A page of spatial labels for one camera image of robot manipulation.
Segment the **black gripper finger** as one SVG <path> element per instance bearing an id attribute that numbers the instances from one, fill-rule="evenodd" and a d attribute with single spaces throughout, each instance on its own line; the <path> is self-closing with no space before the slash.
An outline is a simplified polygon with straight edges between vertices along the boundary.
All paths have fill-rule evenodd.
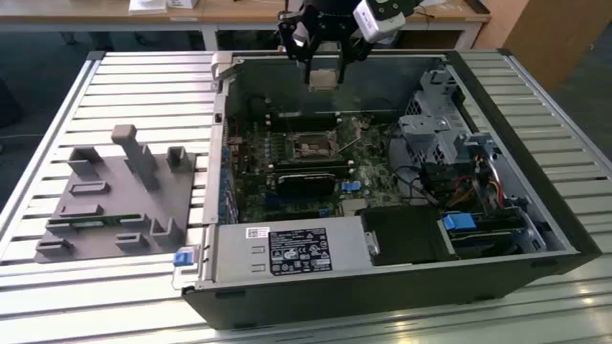
<path id="1" fill-rule="evenodd" d="M 338 63 L 336 69 L 336 81 L 342 84 L 346 66 L 353 62 L 366 59 L 372 50 L 372 44 L 361 37 L 352 38 L 352 34 L 340 32 L 336 34 L 336 43 L 338 44 Z"/>
<path id="2" fill-rule="evenodd" d="M 278 12 L 278 35 L 288 58 L 302 68 L 302 82 L 309 84 L 313 52 L 308 43 L 308 31 L 298 11 Z"/>

